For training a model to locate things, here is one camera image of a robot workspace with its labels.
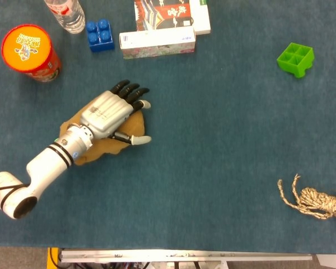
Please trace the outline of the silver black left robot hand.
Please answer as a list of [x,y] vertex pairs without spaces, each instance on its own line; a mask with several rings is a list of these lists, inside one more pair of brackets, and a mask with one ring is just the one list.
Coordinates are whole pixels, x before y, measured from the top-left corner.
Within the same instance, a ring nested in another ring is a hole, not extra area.
[[80,124],[88,127],[95,139],[111,138],[130,145],[142,145],[151,141],[150,136],[134,136],[119,131],[128,118],[141,109],[149,109],[151,104],[141,96],[150,90],[120,81],[110,90],[99,95],[80,116]]

